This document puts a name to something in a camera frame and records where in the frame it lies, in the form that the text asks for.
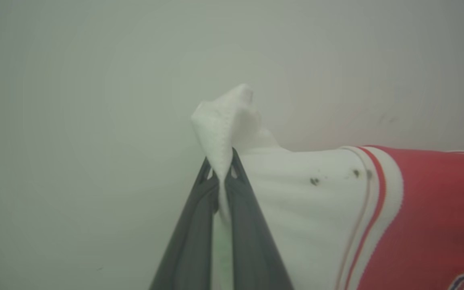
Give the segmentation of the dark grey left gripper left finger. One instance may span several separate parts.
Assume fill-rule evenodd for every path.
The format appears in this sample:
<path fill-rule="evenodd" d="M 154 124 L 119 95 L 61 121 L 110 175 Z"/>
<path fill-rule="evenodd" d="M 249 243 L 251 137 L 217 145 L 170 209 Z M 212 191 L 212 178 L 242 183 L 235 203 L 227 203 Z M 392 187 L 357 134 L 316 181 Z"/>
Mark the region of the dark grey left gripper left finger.
<path fill-rule="evenodd" d="M 212 288 L 213 218 L 218 211 L 219 180 L 204 159 L 151 290 L 210 290 Z"/>

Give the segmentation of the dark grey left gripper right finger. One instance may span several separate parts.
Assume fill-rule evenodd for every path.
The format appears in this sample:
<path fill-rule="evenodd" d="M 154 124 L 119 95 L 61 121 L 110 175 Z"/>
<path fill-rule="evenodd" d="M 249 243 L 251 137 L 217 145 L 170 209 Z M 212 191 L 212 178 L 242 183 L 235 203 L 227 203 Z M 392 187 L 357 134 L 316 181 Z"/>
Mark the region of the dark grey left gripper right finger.
<path fill-rule="evenodd" d="M 292 290 L 293 284 L 236 149 L 225 179 L 234 289 Z"/>

